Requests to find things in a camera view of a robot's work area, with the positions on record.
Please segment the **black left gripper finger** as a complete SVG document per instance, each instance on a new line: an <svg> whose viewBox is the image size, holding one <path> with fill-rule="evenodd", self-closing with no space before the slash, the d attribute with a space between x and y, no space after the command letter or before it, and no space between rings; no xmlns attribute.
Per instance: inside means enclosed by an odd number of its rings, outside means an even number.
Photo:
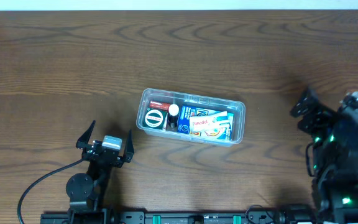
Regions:
<svg viewBox="0 0 358 224"><path fill-rule="evenodd" d="M78 138L76 142L76 148L77 149L89 149L91 148L91 145L89 144L90 137L93 132L93 128L96 124L96 121L93 120L93 122L90 124L89 128Z"/></svg>
<svg viewBox="0 0 358 224"><path fill-rule="evenodd" d="M133 146L133 142L132 142L132 131L130 130L128 133L127 139L126 139L126 145L125 145L124 154L123 154L123 161L126 163L130 163L134 154L135 154L135 152L134 152L134 146Z"/></svg>

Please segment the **green round-label box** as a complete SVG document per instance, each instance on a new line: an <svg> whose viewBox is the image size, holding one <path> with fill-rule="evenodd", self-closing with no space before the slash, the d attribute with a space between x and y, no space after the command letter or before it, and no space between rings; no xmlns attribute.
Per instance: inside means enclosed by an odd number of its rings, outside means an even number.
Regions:
<svg viewBox="0 0 358 224"><path fill-rule="evenodd" d="M147 108L142 124L145 128L166 130L167 112L160 109Z"/></svg>

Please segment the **red orange Panadol box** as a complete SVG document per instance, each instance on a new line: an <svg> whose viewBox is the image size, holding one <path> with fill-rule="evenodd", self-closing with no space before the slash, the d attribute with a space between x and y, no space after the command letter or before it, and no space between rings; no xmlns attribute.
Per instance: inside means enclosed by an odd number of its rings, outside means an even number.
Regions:
<svg viewBox="0 0 358 224"><path fill-rule="evenodd" d="M150 104L149 104L149 107L152 109L164 110L164 111L168 111L170 106L171 106L171 104L169 104L169 103L161 103L158 101L150 101Z"/></svg>

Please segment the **dark bottle white cap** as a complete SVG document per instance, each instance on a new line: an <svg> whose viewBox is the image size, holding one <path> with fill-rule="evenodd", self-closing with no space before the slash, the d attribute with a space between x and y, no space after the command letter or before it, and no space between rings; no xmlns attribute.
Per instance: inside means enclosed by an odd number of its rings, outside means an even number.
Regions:
<svg viewBox="0 0 358 224"><path fill-rule="evenodd" d="M175 128L177 126L179 113L180 113L180 109L178 105L171 104L168 107L168 124L171 128Z"/></svg>

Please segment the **blue Kool Fever box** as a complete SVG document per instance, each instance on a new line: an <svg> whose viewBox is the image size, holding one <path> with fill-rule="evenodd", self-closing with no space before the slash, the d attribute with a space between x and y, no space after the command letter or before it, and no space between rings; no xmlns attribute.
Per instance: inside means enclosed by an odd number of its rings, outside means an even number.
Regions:
<svg viewBox="0 0 358 224"><path fill-rule="evenodd" d="M190 117L193 116L208 116L216 113L220 113L223 111L210 110L206 108L198 108L195 106L182 106L181 115L178 119L178 133L189 134L193 136L198 136L207 139L213 140L222 140L229 141L231 140L232 134L232 125L234 115L232 113L228 113L229 124L222 125L215 129L204 130L200 132L192 132L190 130Z"/></svg>

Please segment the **white Panadol box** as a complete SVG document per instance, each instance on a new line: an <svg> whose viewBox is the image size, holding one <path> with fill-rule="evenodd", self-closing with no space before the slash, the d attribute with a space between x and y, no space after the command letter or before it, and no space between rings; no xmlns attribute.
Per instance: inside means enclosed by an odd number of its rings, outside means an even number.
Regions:
<svg viewBox="0 0 358 224"><path fill-rule="evenodd" d="M200 132L209 129L215 129L222 125L229 124L227 111L208 115L190 117L190 130L192 132Z"/></svg>

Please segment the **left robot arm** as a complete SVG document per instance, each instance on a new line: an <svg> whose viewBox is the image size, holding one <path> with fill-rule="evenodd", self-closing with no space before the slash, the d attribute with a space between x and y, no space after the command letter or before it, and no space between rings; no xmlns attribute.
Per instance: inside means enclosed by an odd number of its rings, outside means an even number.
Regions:
<svg viewBox="0 0 358 224"><path fill-rule="evenodd" d="M76 148L81 149L81 160L88 161L85 173L73 175L66 184L66 193L70 199L68 220L66 223L114 223L114 212L103 207L111 171L129 163L134 156L132 132L129 131L120 155L122 139L105 136L102 141L90 142L95 121L78 138Z"/></svg>

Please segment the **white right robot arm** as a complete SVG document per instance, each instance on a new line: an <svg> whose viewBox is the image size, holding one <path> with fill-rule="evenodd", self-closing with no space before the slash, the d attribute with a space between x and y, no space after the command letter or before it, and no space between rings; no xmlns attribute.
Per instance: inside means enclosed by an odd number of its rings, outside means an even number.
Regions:
<svg viewBox="0 0 358 224"><path fill-rule="evenodd" d="M358 223L358 91L337 110L307 88L290 110L312 138L305 150L318 223Z"/></svg>

